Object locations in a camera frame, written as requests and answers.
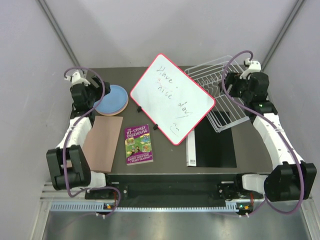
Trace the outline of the purple plate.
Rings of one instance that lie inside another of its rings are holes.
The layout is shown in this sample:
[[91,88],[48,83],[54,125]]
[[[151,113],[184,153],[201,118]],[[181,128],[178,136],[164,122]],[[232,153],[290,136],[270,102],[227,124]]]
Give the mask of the purple plate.
[[121,113],[127,107],[128,102],[128,97],[105,96],[96,111],[104,116],[114,116]]

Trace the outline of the blue plate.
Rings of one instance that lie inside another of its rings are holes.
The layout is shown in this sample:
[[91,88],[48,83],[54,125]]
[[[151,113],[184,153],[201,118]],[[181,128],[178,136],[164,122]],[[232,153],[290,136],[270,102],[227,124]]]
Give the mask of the blue plate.
[[128,99],[128,93],[123,87],[111,84],[110,93],[103,97],[95,110],[101,114],[115,113],[125,106]]

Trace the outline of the white wire dish rack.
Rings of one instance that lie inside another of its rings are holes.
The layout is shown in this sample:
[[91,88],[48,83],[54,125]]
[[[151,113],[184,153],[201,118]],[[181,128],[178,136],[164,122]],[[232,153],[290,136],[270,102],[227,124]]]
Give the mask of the white wire dish rack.
[[215,106],[206,117],[217,133],[249,120],[245,110],[230,100],[220,87],[223,70],[231,58],[230,55],[226,55],[184,71],[215,99]]

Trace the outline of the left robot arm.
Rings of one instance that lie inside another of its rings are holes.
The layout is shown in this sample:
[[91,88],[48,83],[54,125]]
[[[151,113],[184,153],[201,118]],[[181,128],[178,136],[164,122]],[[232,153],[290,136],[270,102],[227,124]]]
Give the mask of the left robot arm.
[[78,71],[65,79],[71,82],[73,100],[69,126],[62,141],[46,152],[51,182],[58,191],[91,185],[92,172],[83,145],[94,125],[94,106],[111,92],[110,84],[97,75],[91,77],[97,86],[80,76]]

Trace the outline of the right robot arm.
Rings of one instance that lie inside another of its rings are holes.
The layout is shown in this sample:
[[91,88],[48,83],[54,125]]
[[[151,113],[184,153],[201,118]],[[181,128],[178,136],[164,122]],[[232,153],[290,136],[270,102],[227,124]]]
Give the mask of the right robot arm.
[[245,198],[251,191],[264,195],[270,202],[306,200],[309,198],[317,169],[306,163],[291,145],[281,126],[278,111],[268,99],[269,77],[263,72],[222,74],[221,90],[244,109],[258,131],[269,153],[273,170],[268,175],[237,175],[233,192]]

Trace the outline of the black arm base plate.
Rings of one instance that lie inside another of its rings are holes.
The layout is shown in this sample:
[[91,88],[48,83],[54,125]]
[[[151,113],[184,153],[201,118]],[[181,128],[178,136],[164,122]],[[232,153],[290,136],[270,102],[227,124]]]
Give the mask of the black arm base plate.
[[245,190],[238,174],[108,174],[107,185],[118,189],[121,199],[142,197],[208,197],[210,200],[234,200],[262,197]]

